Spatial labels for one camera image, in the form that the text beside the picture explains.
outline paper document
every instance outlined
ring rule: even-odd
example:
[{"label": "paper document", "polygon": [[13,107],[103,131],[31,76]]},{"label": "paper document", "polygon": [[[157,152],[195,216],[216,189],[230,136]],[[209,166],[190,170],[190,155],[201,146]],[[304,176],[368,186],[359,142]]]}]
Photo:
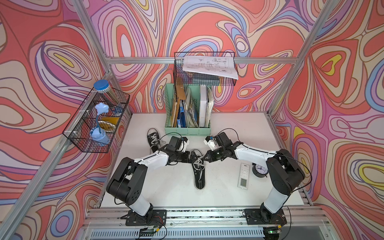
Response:
[{"label": "paper document", "polygon": [[239,79],[233,57],[185,56],[183,71]]},{"label": "paper document", "polygon": [[195,108],[195,104],[192,101],[192,94],[191,89],[186,88],[185,89],[185,101],[184,101],[184,109],[186,112],[186,118],[187,118],[187,127],[199,127],[197,122],[198,120],[198,113]]},{"label": "paper document", "polygon": [[207,88],[208,104],[207,104],[207,115],[205,116],[205,127],[209,127],[209,121],[211,119],[212,109],[214,107],[214,95],[210,88]]}]

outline clock face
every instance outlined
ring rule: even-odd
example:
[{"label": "clock face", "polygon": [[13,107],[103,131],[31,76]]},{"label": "clock face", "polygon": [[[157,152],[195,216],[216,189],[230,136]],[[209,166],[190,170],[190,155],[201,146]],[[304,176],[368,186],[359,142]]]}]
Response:
[{"label": "clock face", "polygon": [[268,173],[268,168],[262,167],[258,164],[255,164],[255,169],[260,174],[267,174]]}]

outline remote control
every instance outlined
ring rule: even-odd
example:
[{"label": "remote control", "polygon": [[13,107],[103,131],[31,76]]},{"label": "remote control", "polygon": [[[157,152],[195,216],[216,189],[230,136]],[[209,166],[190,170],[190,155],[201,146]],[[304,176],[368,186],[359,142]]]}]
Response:
[{"label": "remote control", "polygon": [[241,163],[239,182],[237,184],[237,186],[241,189],[248,189],[249,169],[250,166],[248,164]]}]

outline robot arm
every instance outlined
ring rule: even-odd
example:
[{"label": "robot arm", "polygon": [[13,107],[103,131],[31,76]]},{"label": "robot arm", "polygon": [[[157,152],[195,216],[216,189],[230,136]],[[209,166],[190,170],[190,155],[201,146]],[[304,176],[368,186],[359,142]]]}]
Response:
[{"label": "robot arm", "polygon": [[147,171],[188,157],[188,152],[185,152],[188,143],[186,137],[180,139],[173,136],[169,144],[153,154],[138,159],[123,158],[108,182],[106,191],[143,216],[143,219],[151,219],[153,206],[141,195]]},{"label": "robot arm", "polygon": [[303,170],[286,149],[266,151],[242,142],[232,143],[224,132],[207,137],[204,143],[211,149],[203,157],[204,161],[223,161],[231,157],[268,168],[274,188],[260,207],[260,217],[264,223],[271,222],[293,190],[304,180]]}]

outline binder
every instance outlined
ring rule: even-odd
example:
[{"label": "binder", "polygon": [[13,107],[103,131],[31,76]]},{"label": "binder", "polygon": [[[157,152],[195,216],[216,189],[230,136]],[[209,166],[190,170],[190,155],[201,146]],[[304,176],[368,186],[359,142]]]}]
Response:
[{"label": "binder", "polygon": [[181,127],[187,127],[185,123],[185,112],[184,112],[184,106],[183,106],[183,100],[180,102],[180,125]]},{"label": "binder", "polygon": [[184,93],[184,87],[182,85],[175,85],[175,98],[176,98],[176,114],[177,117],[175,117],[174,127],[185,127],[185,121],[184,125],[180,118],[180,108],[182,107],[183,103],[182,101],[185,100],[185,93]]},{"label": "binder", "polygon": [[205,127],[205,118],[207,115],[207,87],[205,85],[200,86],[200,109],[199,109],[199,127]]}]

